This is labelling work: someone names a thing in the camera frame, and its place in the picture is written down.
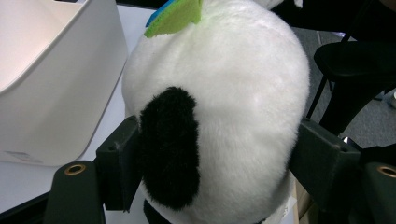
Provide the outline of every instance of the blue tag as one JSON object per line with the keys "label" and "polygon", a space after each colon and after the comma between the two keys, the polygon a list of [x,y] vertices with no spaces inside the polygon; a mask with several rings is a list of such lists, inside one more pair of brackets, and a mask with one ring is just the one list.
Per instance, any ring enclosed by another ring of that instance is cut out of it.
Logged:
{"label": "blue tag", "polygon": [[146,23],[146,27],[149,27],[149,25],[151,24],[152,21],[155,20],[155,18],[158,17],[158,15],[160,15],[169,5],[171,5],[175,0],[169,0],[167,1],[165,4],[163,4],[163,6],[161,6],[160,8],[158,8],[157,11],[155,11],[148,19],[148,22]]}

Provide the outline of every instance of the black fuzzy patch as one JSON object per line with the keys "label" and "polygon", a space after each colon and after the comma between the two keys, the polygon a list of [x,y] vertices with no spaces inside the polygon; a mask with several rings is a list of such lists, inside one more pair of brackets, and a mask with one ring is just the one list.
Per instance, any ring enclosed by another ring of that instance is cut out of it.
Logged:
{"label": "black fuzzy patch", "polygon": [[149,102],[140,115],[143,182],[151,198],[180,210],[192,203],[199,187],[198,123],[195,100],[171,87]]}

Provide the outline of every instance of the panda head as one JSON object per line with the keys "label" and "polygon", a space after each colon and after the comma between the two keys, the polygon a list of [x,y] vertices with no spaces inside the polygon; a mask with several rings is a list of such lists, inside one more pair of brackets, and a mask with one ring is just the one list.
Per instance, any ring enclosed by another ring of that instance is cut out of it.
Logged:
{"label": "panda head", "polygon": [[293,31],[253,1],[204,0],[199,22],[142,36],[122,94],[148,203],[172,223],[271,216],[289,196],[308,74]]}

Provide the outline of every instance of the white plush fur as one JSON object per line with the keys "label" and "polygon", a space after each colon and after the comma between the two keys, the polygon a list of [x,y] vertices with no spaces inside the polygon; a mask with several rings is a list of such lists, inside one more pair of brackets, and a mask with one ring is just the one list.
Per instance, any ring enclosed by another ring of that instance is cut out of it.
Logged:
{"label": "white plush fur", "polygon": [[127,109],[139,116],[154,95],[176,86],[196,99],[199,123],[193,204],[175,212],[146,193],[150,204],[174,224],[253,224],[271,216],[289,196],[287,163],[308,73],[293,31],[253,1],[204,0],[198,24],[143,36],[125,68]]}

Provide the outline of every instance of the white table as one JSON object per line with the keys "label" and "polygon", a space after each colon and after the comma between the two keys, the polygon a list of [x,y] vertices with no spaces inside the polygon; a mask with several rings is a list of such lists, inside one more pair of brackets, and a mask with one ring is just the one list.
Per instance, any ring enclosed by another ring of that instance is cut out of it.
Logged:
{"label": "white table", "polygon": [[[128,50],[132,51],[153,10],[118,6]],[[80,160],[92,161],[95,150],[124,120],[125,105],[121,96],[120,82],[107,106],[87,151]],[[0,161],[0,213],[25,203],[50,190],[54,173],[59,167],[34,166]],[[106,223],[148,223],[143,213],[142,194],[138,191],[131,207],[131,213],[107,212]],[[283,221],[293,223],[292,213]]]}

